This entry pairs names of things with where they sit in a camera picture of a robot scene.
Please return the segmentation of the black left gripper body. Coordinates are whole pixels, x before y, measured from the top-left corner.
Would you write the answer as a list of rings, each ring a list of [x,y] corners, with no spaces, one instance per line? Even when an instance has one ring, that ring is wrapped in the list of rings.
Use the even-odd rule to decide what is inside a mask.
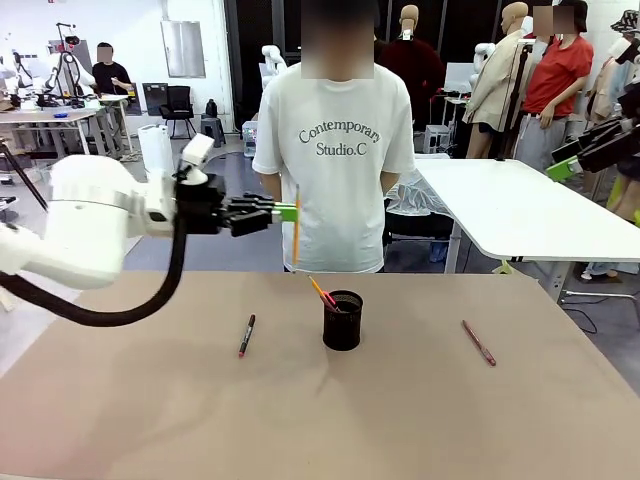
[[[185,180],[177,183],[177,213],[188,235],[216,235],[221,231],[225,195],[224,178],[217,174],[206,174],[200,184],[190,185]]]

